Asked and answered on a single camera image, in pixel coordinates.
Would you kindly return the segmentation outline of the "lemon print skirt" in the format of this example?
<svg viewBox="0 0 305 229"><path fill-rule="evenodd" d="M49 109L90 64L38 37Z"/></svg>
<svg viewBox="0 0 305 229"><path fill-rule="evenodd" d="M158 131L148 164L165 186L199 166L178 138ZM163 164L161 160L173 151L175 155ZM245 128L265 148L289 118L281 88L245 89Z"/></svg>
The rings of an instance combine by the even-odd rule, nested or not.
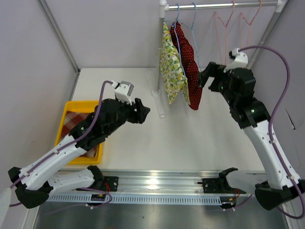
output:
<svg viewBox="0 0 305 229"><path fill-rule="evenodd" d="M166 23L163 24L160 71L169 104L175 101L179 93L182 93L187 104L190 104L187 78Z"/></svg>

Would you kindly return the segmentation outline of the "red polka dot skirt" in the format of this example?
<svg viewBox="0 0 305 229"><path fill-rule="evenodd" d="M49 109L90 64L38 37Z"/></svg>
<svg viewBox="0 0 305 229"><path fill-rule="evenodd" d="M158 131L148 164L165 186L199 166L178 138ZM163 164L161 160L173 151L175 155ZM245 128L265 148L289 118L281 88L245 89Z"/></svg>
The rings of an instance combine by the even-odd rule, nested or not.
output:
<svg viewBox="0 0 305 229"><path fill-rule="evenodd" d="M172 41L181 58L184 74L187 78L189 107L198 110L202 97L202 88L199 87L199 68L194 59L194 50L182 31L181 24L177 21L170 28Z"/></svg>

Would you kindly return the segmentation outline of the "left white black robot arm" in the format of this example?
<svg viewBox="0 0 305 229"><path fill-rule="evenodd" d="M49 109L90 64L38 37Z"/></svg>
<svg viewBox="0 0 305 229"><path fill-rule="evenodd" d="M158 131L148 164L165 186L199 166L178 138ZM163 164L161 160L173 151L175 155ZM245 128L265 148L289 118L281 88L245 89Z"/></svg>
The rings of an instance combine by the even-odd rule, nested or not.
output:
<svg viewBox="0 0 305 229"><path fill-rule="evenodd" d="M118 99L100 102L86 119L79 122L48 153L24 168L8 171L20 204L31 209L43 204L50 196L73 189L102 189L104 175L97 166L57 175L62 167L103 143L126 122L143 124L150 108L136 98L131 104Z"/></svg>

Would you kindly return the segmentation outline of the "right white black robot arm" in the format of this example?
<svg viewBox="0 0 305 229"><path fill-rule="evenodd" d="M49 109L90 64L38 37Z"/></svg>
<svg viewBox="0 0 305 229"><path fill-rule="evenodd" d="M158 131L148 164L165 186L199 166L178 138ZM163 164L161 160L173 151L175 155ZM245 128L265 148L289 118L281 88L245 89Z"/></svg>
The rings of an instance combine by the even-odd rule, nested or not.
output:
<svg viewBox="0 0 305 229"><path fill-rule="evenodd" d="M198 74L199 86L204 87L209 77L213 78L209 90L224 97L232 118L250 139L267 176L266 181L260 182L256 175L232 167L219 173L218 188L225 193L238 188L253 194L266 210L303 194L305 181L292 168L281 146L273 147L277 138L269 126L271 117L267 108L254 97L253 72L241 67L226 70L224 65L210 62Z"/></svg>

